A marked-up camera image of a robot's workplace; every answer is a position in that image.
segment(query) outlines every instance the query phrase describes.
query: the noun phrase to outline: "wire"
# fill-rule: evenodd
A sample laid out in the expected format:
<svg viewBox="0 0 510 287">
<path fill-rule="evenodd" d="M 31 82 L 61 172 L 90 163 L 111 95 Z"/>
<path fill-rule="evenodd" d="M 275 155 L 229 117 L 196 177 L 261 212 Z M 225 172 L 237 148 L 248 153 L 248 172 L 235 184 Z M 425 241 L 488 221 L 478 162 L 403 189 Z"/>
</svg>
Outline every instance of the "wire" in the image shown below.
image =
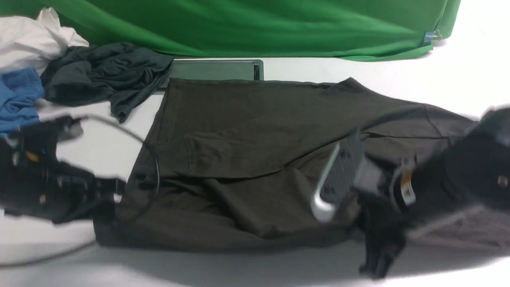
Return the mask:
<svg viewBox="0 0 510 287">
<path fill-rule="evenodd" d="M 32 265 L 42 264 L 48 261 L 60 259 L 69 255 L 73 255 L 75 253 L 78 253 L 84 249 L 87 249 L 89 247 L 92 247 L 96 244 L 96 240 L 84 243 L 82 245 L 79 245 L 77 247 L 71 248 L 69 250 L 52 254 L 49 256 L 37 258 L 37 259 L 31 259 L 31 260 L 25 260 L 25 261 L 19 261 L 19 262 L 12 262 L 12 263 L 0 263 L 0 269 L 7 269 L 7 268 L 18 268 L 18 267 L 29 267 Z"/>
<path fill-rule="evenodd" d="M 129 224 L 137 221 L 146 212 L 148 212 L 150 210 L 150 208 L 152 207 L 152 205 L 154 204 L 154 202 L 156 201 L 156 199 L 158 198 L 159 189 L 160 189 L 160 168 L 159 168 L 159 162 L 158 162 L 157 154 L 154 151 L 154 149 L 149 144 L 147 144 L 145 142 L 145 140 L 143 138 L 141 138 L 138 135 L 134 134 L 133 132 L 131 132 L 131 131 L 129 131 L 129 130 L 119 126 L 118 124 L 116 124 L 114 122 L 111 122 L 108 119 L 105 119 L 105 118 L 102 118 L 102 117 L 96 116 L 96 115 L 86 115 L 86 116 L 84 116 L 82 118 L 79 118 L 78 121 L 81 121 L 81 120 L 84 120 L 84 119 L 93 119 L 93 120 L 96 120 L 96 121 L 101 122 L 103 124 L 106 124 L 108 126 L 114 127 L 116 129 L 122 131 L 123 133 L 131 136 L 132 138 L 138 140 L 139 142 L 142 143 L 142 146 L 149 151 L 150 155 L 152 156 L 152 158 L 154 160 L 154 165 L 156 167 L 156 188 L 154 190 L 154 196 L 152 196 L 152 198 L 149 199 L 149 202 L 143 208 L 141 208 L 135 216 L 133 216 L 129 220 L 127 220 L 127 221 L 120 221 L 119 219 L 115 219 L 118 222 L 117 227 L 129 225 Z M 78 252 L 80 252 L 82 250 L 85 250 L 85 249 L 87 249 L 89 247 L 92 247 L 95 244 L 96 244 L 96 240 L 93 240 L 93 241 L 84 243 L 82 245 L 79 245 L 77 247 L 71 248 L 69 250 L 66 250 L 66 251 L 63 251 L 63 252 L 60 252 L 60 253 L 57 253 L 57 254 L 52 254 L 52 255 L 45 256 L 45 257 L 37 258 L 37 259 L 31 259 L 31 260 L 25 260 L 25 261 L 19 261 L 19 262 L 10 262 L 10 263 L 0 263 L 0 269 L 29 267 L 29 266 L 32 266 L 32 265 L 42 264 L 42 263 L 45 263 L 45 262 L 48 262 L 48 261 L 52 261 L 52 260 L 56 260 L 56 259 L 60 259 L 60 258 L 66 257 L 66 256 L 73 255 L 73 254 L 78 253 Z"/>
<path fill-rule="evenodd" d="M 147 149 L 147 151 L 149 152 L 149 154 L 151 155 L 153 161 L 154 161 L 154 166 L 156 168 L 156 188 L 154 190 L 154 196 L 152 196 L 151 199 L 149 199 L 149 202 L 143 207 L 141 208 L 138 213 L 133 216 L 132 218 L 130 218 L 129 220 L 127 221 L 121 221 L 119 219 L 115 219 L 117 221 L 117 224 L 116 226 L 119 227 L 119 226 L 126 226 L 126 225 L 129 225 L 129 224 L 132 224 L 133 222 L 137 221 L 140 217 L 142 217 L 145 213 L 147 213 L 150 208 L 152 207 L 152 205 L 154 205 L 154 202 L 156 201 L 156 199 L 158 198 L 158 195 L 159 195 L 159 189 L 160 189 L 160 167 L 159 167 L 159 162 L 158 162 L 158 155 L 156 154 L 156 152 L 154 151 L 154 149 L 148 144 L 145 142 L 145 140 L 141 137 L 139 137 L 138 135 L 134 134 L 133 132 L 121 127 L 120 125 L 118 125 L 117 123 L 114 123 L 106 118 L 103 118 L 103 117 L 100 117 L 100 116 L 97 116 L 97 115 L 86 115 L 84 116 L 83 118 L 81 119 L 93 119 L 93 120 L 96 120 L 98 122 L 101 122 L 103 124 L 106 124 L 108 126 L 111 126 L 113 128 L 116 128 L 120 131 L 122 131 L 123 133 L 131 136 L 132 138 L 138 140 L 139 142 L 142 143 L 142 146 L 144 148 Z"/>
</svg>

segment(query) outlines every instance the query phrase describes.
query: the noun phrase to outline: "white tabletop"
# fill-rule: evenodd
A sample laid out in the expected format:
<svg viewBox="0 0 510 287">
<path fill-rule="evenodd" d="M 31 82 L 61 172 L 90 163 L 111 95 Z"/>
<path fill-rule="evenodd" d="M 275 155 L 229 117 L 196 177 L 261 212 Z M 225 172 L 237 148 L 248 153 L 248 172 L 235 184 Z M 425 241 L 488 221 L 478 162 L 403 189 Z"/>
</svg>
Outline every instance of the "white tabletop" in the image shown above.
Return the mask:
<svg viewBox="0 0 510 287">
<path fill-rule="evenodd" d="M 475 6 L 461 6 L 453 36 L 421 59 L 375 63 L 333 58 L 262 59 L 265 80 L 339 82 L 353 77 L 390 97 L 481 116 L 490 106 L 510 103 L 510 68 L 508 61 L 499 60 L 502 55 L 474 20 Z M 161 93 L 151 96 L 133 111 L 124 126 L 145 137 L 162 97 Z M 41 102 L 39 107 L 42 119 L 65 113 L 109 117 L 109 111 L 109 103 L 61 108 Z M 59 145 L 59 158 L 98 176 L 127 179 L 141 145 L 98 123 L 86 122 L 83 127 L 81 138 Z M 45 255 L 93 238 L 89 222 L 54 227 L 31 219 L 0 218 L 0 261 Z M 0 270 L 0 287 L 372 286 L 372 281 L 358 275 L 364 254 L 364 246 L 352 242 L 329 249 L 264 256 L 93 247 L 45 265 Z M 376 285 L 508 286 L 503 276 L 509 267 L 510 258 L 495 259 L 469 250 L 408 247 L 389 278 Z"/>
</svg>

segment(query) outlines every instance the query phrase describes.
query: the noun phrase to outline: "green cloth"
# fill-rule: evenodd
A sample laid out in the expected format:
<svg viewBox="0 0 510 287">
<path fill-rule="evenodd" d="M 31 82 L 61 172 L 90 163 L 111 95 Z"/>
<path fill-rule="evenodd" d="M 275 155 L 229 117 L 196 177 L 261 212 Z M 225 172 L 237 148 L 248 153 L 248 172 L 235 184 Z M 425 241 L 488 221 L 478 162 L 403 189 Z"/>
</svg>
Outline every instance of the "green cloth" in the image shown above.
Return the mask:
<svg viewBox="0 0 510 287">
<path fill-rule="evenodd" d="M 94 44 L 130 41 L 202 57 L 426 54 L 426 32 L 450 36 L 461 0 L 0 0 L 2 15 L 53 7 Z"/>
</svg>

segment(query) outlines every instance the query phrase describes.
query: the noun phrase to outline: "white cloth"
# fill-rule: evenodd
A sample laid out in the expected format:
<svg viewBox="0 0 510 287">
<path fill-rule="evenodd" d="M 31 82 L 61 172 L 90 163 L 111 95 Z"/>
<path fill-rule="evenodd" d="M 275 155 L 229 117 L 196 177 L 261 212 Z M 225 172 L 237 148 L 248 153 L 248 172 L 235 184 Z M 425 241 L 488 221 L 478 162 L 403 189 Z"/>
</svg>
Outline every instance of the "white cloth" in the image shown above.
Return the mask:
<svg viewBox="0 0 510 287">
<path fill-rule="evenodd" d="M 60 26 L 53 8 L 42 9 L 36 20 L 0 17 L 0 74 L 33 67 L 41 75 L 68 47 L 88 45 L 73 28 Z"/>
</svg>

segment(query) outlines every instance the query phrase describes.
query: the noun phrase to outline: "crumpled fabric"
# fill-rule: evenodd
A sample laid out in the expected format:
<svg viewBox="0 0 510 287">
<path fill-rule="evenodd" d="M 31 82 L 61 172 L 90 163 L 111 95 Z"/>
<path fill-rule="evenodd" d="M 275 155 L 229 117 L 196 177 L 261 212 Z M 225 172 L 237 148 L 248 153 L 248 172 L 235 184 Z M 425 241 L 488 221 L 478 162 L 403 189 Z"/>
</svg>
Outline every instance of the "crumpled fabric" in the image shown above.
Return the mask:
<svg viewBox="0 0 510 287">
<path fill-rule="evenodd" d="M 68 47 L 89 43 L 73 28 L 61 27 L 57 12 L 44 8 L 36 20 L 0 17 L 0 74 L 33 67 L 41 75 Z"/>
<path fill-rule="evenodd" d="M 34 107 L 44 96 L 41 79 L 34 68 L 0 75 L 0 137 L 39 122 Z"/>
<path fill-rule="evenodd" d="M 168 80 L 173 58 L 127 42 L 70 48 L 41 75 L 45 99 L 69 107 L 110 101 L 124 123 Z"/>
</svg>

